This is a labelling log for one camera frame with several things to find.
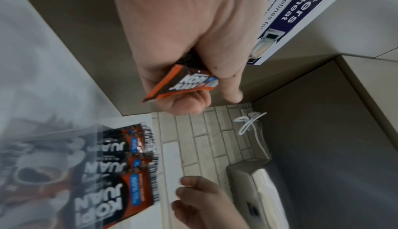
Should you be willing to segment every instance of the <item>gray cabinet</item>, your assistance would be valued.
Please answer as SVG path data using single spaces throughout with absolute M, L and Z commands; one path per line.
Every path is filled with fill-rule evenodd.
M 335 62 L 253 108 L 302 228 L 397 228 L 398 153 Z

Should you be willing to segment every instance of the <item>hand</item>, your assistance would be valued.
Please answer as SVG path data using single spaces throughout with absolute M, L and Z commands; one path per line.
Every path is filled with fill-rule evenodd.
M 195 48 L 220 79 L 222 96 L 234 104 L 243 98 L 240 80 L 266 4 L 267 0 L 116 0 L 146 92 Z M 210 103 L 208 91 L 157 101 L 164 111 L 175 115 L 201 113 Z
M 172 203 L 178 220 L 190 229 L 249 229 L 226 193 L 215 183 L 199 176 L 181 178 Z

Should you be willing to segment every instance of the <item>appliance image on sign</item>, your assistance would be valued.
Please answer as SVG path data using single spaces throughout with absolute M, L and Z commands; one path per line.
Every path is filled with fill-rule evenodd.
M 258 58 L 261 58 L 263 53 L 278 39 L 280 39 L 285 32 L 268 29 L 264 33 L 264 36 L 260 38 L 257 44 L 254 46 L 252 53 L 249 56 L 249 63 L 254 63 L 254 61 Z

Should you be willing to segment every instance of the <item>cabinet door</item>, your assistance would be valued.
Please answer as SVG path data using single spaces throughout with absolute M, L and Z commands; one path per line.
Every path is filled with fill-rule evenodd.
M 253 107 L 302 228 L 397 227 L 398 153 L 335 62 Z

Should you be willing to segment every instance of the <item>power cord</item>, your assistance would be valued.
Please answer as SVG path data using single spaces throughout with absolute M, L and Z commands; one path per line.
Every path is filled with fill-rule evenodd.
M 255 135 L 255 137 L 256 137 L 256 140 L 257 140 L 258 145 L 260 146 L 262 152 L 264 152 L 266 158 L 267 158 L 267 159 L 270 159 L 269 156 L 268 156 L 268 153 L 265 151 L 265 149 L 264 149 L 264 147 L 263 147 L 263 146 L 265 146 L 264 137 L 261 136 L 261 138 L 262 138 L 262 143 L 261 143 L 261 142 L 260 142 L 260 139 L 258 139 L 257 127 L 254 125 L 255 122 L 259 123 L 259 126 L 260 126 L 260 133 L 262 134 L 262 124 L 261 124 L 261 122 L 260 122 L 258 119 L 259 119 L 260 117 L 266 115 L 266 114 L 267 114 L 267 112 L 264 112 L 264 113 L 252 112 L 252 113 L 249 113 L 249 114 L 248 114 L 248 115 L 250 116 L 250 118 L 247 117 L 247 116 L 241 116 L 241 117 L 238 117 L 238 118 L 234 119 L 233 121 L 234 121 L 234 122 L 244 122 L 244 125 L 240 128 L 240 130 L 239 130 L 239 132 L 238 132 L 239 135 L 243 135 L 243 134 L 249 129 L 250 126 L 253 127 L 253 129 L 254 129 L 254 135 Z

